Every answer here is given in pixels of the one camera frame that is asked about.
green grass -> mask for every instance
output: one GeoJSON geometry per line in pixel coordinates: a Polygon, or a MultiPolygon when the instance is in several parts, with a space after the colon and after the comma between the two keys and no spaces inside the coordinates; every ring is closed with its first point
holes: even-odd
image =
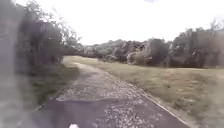
{"type": "Polygon", "coordinates": [[[41,75],[25,76],[29,86],[22,87],[23,100],[27,109],[35,108],[42,104],[50,96],[60,93],[67,87],[69,81],[75,80],[78,68],[74,64],[68,64],[63,60],[62,64],[52,65],[41,75]]]}
{"type": "Polygon", "coordinates": [[[199,123],[203,123],[214,105],[218,106],[224,101],[224,95],[220,91],[216,93],[217,90],[224,90],[224,70],[221,69],[142,67],[77,56],[65,57],[65,60],[103,69],[170,103],[173,108],[184,110],[199,123]]]}

road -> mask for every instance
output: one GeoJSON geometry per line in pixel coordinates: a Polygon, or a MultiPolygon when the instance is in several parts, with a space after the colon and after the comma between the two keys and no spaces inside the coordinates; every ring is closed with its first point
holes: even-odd
{"type": "Polygon", "coordinates": [[[20,128],[189,128],[132,86],[100,69],[77,63],[80,75],[55,99],[24,119],[20,128]]]}

foliage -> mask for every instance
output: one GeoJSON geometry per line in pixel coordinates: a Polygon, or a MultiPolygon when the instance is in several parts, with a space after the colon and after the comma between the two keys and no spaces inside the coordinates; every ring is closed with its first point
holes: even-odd
{"type": "Polygon", "coordinates": [[[143,42],[116,40],[93,45],[92,57],[148,66],[209,68],[223,65],[224,30],[214,22],[209,29],[187,29],[173,41],[151,38],[143,42]]]}

treeline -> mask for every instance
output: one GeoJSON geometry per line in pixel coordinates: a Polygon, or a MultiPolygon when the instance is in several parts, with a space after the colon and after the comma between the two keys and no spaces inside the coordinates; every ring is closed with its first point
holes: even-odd
{"type": "Polygon", "coordinates": [[[8,51],[1,47],[5,51],[1,61],[13,60],[7,63],[13,63],[9,70],[15,72],[25,106],[43,103],[75,78],[77,68],[65,67],[62,60],[83,47],[80,38],[63,18],[43,11],[35,1],[21,6],[1,0],[0,7],[1,46],[10,47],[8,51]]]}
{"type": "Polygon", "coordinates": [[[15,46],[19,72],[44,74],[52,65],[60,64],[64,55],[74,54],[75,46],[82,47],[71,27],[44,12],[35,1],[16,8],[21,16],[15,46]]]}
{"type": "Polygon", "coordinates": [[[221,24],[211,28],[187,29],[173,41],[109,41],[85,48],[83,56],[103,61],[162,67],[210,68],[222,66],[224,30],[221,24]]]}

asphalt path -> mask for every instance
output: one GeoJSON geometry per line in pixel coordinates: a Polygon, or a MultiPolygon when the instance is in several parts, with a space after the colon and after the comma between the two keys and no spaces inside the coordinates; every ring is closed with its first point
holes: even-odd
{"type": "Polygon", "coordinates": [[[189,128],[118,78],[77,64],[79,77],[58,97],[24,118],[19,128],[189,128]]]}

